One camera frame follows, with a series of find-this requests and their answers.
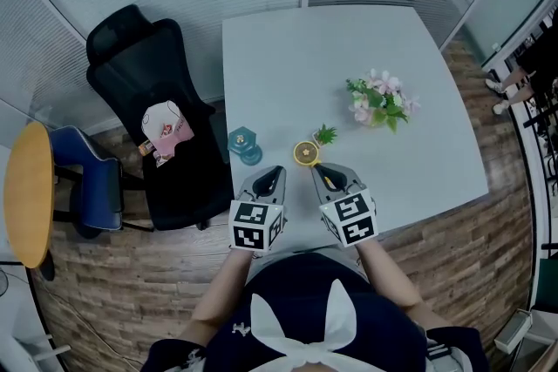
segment dark shirt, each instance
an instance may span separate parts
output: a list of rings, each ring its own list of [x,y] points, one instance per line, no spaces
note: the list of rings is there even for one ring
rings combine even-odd
[[[252,294],[259,294],[273,309],[286,337],[300,342],[321,342],[324,338],[326,305],[331,283],[339,279],[357,311],[355,340],[337,350],[339,354],[373,364],[384,371],[424,371],[424,333],[391,301],[376,294],[372,286],[349,268],[321,254],[299,254],[262,270],[244,288],[230,320],[202,348],[192,342],[155,342],[142,372],[162,372],[186,365],[196,349],[206,358],[204,371],[250,371],[282,354],[256,340],[233,333],[233,326],[250,326]],[[488,371],[487,359],[473,328],[436,328],[427,336],[446,346],[461,349],[473,370]]]

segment round wooden table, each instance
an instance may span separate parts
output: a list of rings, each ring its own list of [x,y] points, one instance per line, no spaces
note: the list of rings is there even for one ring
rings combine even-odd
[[[46,258],[54,212],[54,161],[46,128],[28,124],[11,148],[3,215],[11,248],[28,268]]]

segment wooden floor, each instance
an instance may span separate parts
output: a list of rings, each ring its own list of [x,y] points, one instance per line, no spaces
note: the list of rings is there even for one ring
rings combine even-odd
[[[493,338],[516,308],[527,304],[531,280],[532,222],[520,147],[510,117],[495,117],[496,97],[485,74],[460,42],[449,46],[446,61],[479,142],[490,193],[460,208],[382,236],[383,245],[417,284],[434,310],[457,325],[476,327],[495,370],[507,359]],[[98,137],[137,172],[140,155],[127,135]],[[455,163],[459,154],[455,153]],[[57,201],[67,187],[60,185]],[[126,215],[148,219],[142,193],[127,194]],[[55,223],[51,252],[56,280],[34,274],[37,296],[68,369],[133,370],[97,339],[85,324],[58,303],[67,301],[120,354],[136,362],[152,342],[176,336],[207,289],[228,251],[226,216],[204,232],[195,228],[165,233],[125,229],[82,240],[71,226]],[[45,288],[58,296],[55,301]]]

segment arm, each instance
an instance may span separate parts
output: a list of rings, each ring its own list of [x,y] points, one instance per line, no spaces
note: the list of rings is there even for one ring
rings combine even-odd
[[[180,339],[204,347],[208,345],[236,307],[248,277],[253,254],[251,251],[238,249],[230,251],[209,289],[195,307]]]
[[[411,280],[377,240],[365,240],[357,244],[357,250],[368,280],[378,294],[401,307],[425,330],[452,325],[431,311]]]

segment person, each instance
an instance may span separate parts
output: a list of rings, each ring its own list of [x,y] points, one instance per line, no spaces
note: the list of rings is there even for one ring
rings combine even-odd
[[[375,239],[357,250],[365,274],[341,247],[256,260],[231,249],[184,332],[155,342],[142,372],[445,370],[432,367],[440,359],[489,370],[476,329],[436,315]]]
[[[501,115],[510,105],[527,101],[533,95],[541,95],[549,91],[558,76],[558,65],[555,52],[558,51],[558,14],[552,18],[552,27],[517,58],[518,67],[504,79],[503,83],[487,79],[487,87],[499,95],[503,95],[507,87],[519,83],[531,75],[529,84],[524,85],[510,99],[505,99],[493,107],[496,115]]]

